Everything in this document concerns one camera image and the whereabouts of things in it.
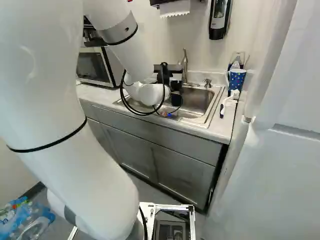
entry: microwave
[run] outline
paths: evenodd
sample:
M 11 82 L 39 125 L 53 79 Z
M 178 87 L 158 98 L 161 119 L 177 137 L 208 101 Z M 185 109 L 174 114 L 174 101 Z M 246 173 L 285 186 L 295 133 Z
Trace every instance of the microwave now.
M 107 46 L 81 47 L 76 74 L 82 83 L 105 87 L 120 86 L 124 67 Z

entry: refrigerator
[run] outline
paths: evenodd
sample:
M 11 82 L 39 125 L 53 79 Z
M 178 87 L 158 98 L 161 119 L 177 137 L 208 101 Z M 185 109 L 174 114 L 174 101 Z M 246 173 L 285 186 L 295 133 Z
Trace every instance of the refrigerator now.
M 320 1 L 278 1 L 272 17 L 204 240 L 320 239 Z

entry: faucet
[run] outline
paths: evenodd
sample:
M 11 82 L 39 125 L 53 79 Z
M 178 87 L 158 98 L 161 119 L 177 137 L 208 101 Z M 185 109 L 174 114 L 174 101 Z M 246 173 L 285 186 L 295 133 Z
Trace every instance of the faucet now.
M 205 78 L 204 80 L 203 80 L 203 82 L 205 83 L 205 85 L 204 85 L 204 87 L 206 88 L 206 89 L 210 89 L 212 86 L 211 86 L 211 79 L 209 79 L 209 78 Z
M 178 62 L 178 65 L 182 65 L 182 81 L 183 85 L 191 86 L 191 87 L 199 87 L 200 84 L 188 82 L 188 56 L 187 49 L 183 48 L 184 56 L 181 61 Z

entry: floor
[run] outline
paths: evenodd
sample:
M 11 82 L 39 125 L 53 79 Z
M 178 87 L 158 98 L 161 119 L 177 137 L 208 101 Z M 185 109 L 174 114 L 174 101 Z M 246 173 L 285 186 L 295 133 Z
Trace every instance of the floor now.
M 130 175 L 130 177 L 139 191 L 139 200 L 141 202 L 174 205 L 180 204 L 177 200 L 153 188 L 147 183 L 141 181 L 140 179 L 132 175 Z M 47 200 L 47 190 L 44 190 L 41 193 L 39 193 L 34 198 L 34 201 L 38 201 L 48 206 L 49 204 Z M 205 222 L 205 216 L 196 212 L 195 221 L 196 240 L 200 240 L 202 226 Z M 39 238 L 39 240 L 67 240 L 72 228 L 73 226 L 71 224 L 69 224 L 66 220 L 57 215 L 55 221 L 49 226 L 49 228 L 44 232 L 44 234 Z M 74 240 L 93 240 L 93 238 L 79 231 L 78 234 L 75 236 Z

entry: paper towel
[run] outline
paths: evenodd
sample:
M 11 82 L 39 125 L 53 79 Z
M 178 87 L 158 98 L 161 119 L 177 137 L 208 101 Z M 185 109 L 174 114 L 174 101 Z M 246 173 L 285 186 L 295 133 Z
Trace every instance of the paper towel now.
M 186 15 L 190 13 L 190 0 L 178 0 L 160 4 L 160 17 Z

